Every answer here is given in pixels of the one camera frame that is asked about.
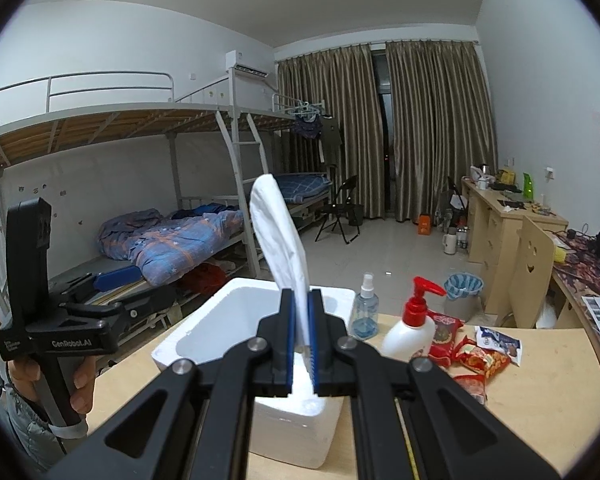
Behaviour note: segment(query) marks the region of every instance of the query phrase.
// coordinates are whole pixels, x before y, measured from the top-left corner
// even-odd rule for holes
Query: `tiled floor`
[[[353,227],[344,226],[347,238]],[[317,227],[301,234],[312,285],[341,286],[360,290],[362,274],[374,274],[380,299],[380,312],[399,315],[413,291],[413,279],[422,276],[442,285],[454,272],[480,271],[480,265],[467,261],[465,251],[453,256],[442,250],[442,234],[434,230],[419,235],[410,222],[393,219],[365,221],[362,234],[345,245],[339,232],[323,232],[314,242]],[[432,310],[442,310],[444,298],[427,295]]]

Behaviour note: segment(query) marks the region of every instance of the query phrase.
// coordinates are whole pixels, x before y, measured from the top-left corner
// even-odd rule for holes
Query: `chair backrest with heart cutout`
[[[509,286],[509,301],[518,328],[536,326],[554,268],[554,251],[549,235],[524,217]]]

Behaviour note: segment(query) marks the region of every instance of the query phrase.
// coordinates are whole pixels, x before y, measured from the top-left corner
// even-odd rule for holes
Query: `brown curtain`
[[[487,85],[474,44],[386,44],[394,106],[398,221],[435,213],[446,177],[456,184],[472,164],[496,168]]]
[[[313,103],[324,99],[344,140],[336,185],[356,174],[356,202],[363,205],[366,217],[383,217],[382,119],[368,44],[281,61],[278,81],[281,94]],[[292,133],[284,133],[283,140],[285,171],[322,170],[316,140]]]

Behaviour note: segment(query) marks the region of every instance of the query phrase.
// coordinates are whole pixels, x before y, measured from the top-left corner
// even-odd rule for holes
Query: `food wrapper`
[[[462,386],[480,404],[487,402],[487,392],[484,389],[484,375],[458,375],[454,381]]]
[[[464,323],[456,317],[445,316],[437,312],[429,311],[427,316],[436,323],[436,333],[433,336],[431,350],[429,350],[429,358],[437,365],[449,368],[454,352],[456,334]]]
[[[477,326],[475,327],[475,340],[480,348],[495,350],[509,356],[515,365],[520,366],[520,361],[522,361],[522,341],[520,339],[515,339],[492,328]]]
[[[495,350],[480,348],[474,340],[464,336],[454,350],[454,361],[488,379],[506,367],[511,359]]]

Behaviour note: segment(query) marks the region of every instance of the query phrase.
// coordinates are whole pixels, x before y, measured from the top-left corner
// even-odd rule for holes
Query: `human hand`
[[[18,393],[32,402],[38,402],[34,383],[40,380],[40,365],[29,357],[9,361],[9,375]],[[83,415],[93,407],[93,387],[96,380],[96,357],[88,356],[74,372],[76,391],[71,396],[71,406]]]

